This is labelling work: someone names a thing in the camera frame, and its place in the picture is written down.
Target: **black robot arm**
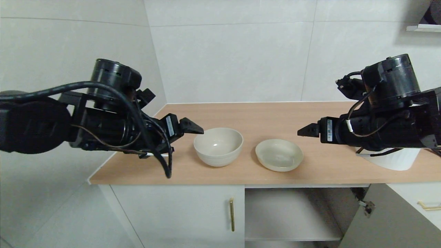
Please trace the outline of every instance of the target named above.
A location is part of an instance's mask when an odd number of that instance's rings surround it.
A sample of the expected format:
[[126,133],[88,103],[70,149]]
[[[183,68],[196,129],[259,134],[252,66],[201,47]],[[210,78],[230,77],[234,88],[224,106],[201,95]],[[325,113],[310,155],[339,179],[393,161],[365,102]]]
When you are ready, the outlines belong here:
[[[38,154],[68,141],[83,150],[114,150],[154,156],[171,177],[170,143],[184,133],[203,134],[187,118],[169,113],[162,119],[141,109],[153,100],[136,70],[118,62],[98,59],[90,81],[70,83],[33,93],[0,92],[0,150]],[[86,94],[72,90],[88,88]],[[60,94],[57,100],[49,96]],[[86,107],[89,101],[93,108]],[[73,114],[67,106],[74,107]],[[168,163],[162,153],[168,153]]]
[[[351,79],[353,75],[362,79]],[[336,84],[347,98],[358,102],[339,118],[323,117],[297,135],[371,151],[441,149],[441,87],[420,92],[407,54],[353,72]]]

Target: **cabinet door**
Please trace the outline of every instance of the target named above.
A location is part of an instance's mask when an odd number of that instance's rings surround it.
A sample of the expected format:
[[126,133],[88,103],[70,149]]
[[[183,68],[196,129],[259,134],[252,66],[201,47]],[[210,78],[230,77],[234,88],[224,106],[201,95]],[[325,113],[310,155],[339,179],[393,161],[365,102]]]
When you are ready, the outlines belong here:
[[339,248],[440,247],[441,230],[387,185],[372,184],[364,200],[375,210],[358,209]]
[[112,189],[146,248],[245,246],[244,185],[112,185]]

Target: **cream bowl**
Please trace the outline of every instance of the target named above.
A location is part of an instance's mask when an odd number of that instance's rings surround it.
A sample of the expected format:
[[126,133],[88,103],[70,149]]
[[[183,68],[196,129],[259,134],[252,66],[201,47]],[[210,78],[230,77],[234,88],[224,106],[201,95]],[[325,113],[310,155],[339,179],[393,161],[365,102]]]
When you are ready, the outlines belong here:
[[256,146],[259,162],[266,168],[287,172],[297,168],[303,160],[299,146],[284,139],[267,139]]
[[204,163],[222,167],[231,164],[239,156],[243,136],[231,128],[213,128],[197,135],[193,145]]

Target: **wall tile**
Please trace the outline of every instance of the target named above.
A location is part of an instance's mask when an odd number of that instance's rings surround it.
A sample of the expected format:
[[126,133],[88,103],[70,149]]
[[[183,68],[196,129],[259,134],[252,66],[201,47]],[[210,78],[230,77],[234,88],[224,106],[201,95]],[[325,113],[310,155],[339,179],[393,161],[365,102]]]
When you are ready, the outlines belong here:
[[84,183],[25,247],[133,248],[134,245],[99,187]]
[[336,79],[402,53],[409,54],[421,90],[440,87],[439,34],[405,30],[405,23],[315,23],[302,101],[347,100]]
[[147,25],[142,0],[1,0],[1,17]]
[[318,0],[315,21],[418,23],[431,0]]
[[152,27],[167,103],[298,101],[312,23]]
[[[141,73],[141,88],[157,95],[145,108],[148,114],[165,105],[148,27],[47,19],[1,22],[1,90],[30,92],[88,80],[95,60],[107,58]],[[2,152],[0,235],[22,247],[110,154],[67,143],[36,155]]]
[[151,26],[312,22],[315,0],[145,0]]

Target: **barcode label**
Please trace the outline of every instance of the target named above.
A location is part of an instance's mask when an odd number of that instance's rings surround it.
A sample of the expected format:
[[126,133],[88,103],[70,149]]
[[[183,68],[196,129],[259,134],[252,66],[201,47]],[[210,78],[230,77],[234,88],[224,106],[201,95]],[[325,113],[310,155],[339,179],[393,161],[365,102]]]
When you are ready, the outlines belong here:
[[170,135],[170,137],[172,137],[173,135],[175,135],[175,130],[173,130],[172,118],[170,116],[167,116],[165,120],[167,121],[168,134]]
[[332,120],[327,121],[328,142],[332,142]]

